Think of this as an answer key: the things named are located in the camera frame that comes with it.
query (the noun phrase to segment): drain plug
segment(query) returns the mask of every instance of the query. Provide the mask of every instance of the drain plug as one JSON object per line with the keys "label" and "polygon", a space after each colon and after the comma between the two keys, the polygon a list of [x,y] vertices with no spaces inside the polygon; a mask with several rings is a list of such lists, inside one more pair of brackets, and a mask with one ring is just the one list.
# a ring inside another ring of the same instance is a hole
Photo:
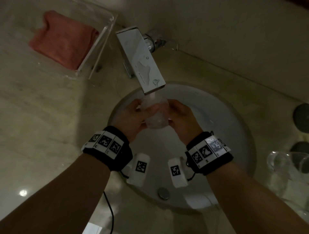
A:
{"label": "drain plug", "polygon": [[166,201],[170,198],[170,192],[166,188],[159,188],[158,189],[159,198]]}

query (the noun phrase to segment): red towel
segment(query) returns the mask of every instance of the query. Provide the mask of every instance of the red towel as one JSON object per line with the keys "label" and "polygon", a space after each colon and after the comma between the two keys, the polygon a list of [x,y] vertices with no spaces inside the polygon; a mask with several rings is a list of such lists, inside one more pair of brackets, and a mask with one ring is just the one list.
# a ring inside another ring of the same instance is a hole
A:
{"label": "red towel", "polygon": [[44,24],[29,46],[68,69],[78,69],[99,32],[54,10],[44,13]]}

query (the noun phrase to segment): black wrist strap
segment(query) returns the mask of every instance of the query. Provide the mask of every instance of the black wrist strap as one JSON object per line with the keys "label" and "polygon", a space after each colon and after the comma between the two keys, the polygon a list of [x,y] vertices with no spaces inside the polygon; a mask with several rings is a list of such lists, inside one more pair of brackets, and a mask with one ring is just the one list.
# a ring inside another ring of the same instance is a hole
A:
{"label": "black wrist strap", "polygon": [[190,167],[195,173],[203,175],[208,175],[234,158],[229,153],[230,149],[209,132],[202,132],[195,137],[187,145],[187,150],[186,156]]}
{"label": "black wrist strap", "polygon": [[127,137],[114,126],[96,132],[84,144],[82,152],[92,155],[111,171],[121,171],[133,158]]}

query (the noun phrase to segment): chrome faucet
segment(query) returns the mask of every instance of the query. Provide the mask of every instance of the chrome faucet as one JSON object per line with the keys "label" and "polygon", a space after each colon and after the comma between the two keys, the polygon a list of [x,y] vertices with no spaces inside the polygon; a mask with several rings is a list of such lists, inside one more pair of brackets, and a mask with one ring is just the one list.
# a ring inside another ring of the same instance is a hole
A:
{"label": "chrome faucet", "polygon": [[151,55],[157,48],[164,46],[163,40],[156,32],[150,31],[142,36],[136,26],[116,32],[121,45],[124,66],[128,76],[137,77],[144,95],[148,95],[165,86],[165,81]]}

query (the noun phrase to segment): wall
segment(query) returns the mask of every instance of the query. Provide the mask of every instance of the wall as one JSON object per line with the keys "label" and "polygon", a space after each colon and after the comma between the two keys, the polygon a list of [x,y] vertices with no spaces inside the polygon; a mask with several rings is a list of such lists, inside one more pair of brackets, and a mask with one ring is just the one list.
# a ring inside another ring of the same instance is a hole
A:
{"label": "wall", "polygon": [[309,102],[309,11],[284,0],[97,0],[119,23],[160,29],[180,49]]}

